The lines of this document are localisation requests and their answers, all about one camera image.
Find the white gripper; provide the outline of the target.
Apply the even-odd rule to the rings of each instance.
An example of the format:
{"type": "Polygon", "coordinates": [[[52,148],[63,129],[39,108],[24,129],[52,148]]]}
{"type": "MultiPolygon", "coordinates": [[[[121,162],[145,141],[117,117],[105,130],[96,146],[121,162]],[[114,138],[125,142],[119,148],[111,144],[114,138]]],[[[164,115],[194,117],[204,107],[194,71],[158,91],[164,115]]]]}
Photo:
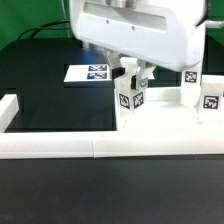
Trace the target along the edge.
{"type": "Polygon", "coordinates": [[[69,9],[75,37],[107,48],[112,79],[125,74],[120,53],[143,60],[132,90],[148,87],[155,65],[183,71],[203,59],[206,0],[69,0],[69,9]]]}

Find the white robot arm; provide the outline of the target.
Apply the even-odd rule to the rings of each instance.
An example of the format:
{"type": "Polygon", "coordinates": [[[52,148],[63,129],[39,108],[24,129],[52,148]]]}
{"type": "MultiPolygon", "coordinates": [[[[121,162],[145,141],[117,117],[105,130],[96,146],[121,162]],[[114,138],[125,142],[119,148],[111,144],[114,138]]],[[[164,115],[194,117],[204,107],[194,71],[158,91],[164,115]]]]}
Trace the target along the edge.
{"type": "Polygon", "coordinates": [[[156,66],[182,72],[203,60],[205,32],[224,28],[208,18],[209,0],[69,0],[75,37],[139,60],[132,87],[140,89],[156,66]]]}

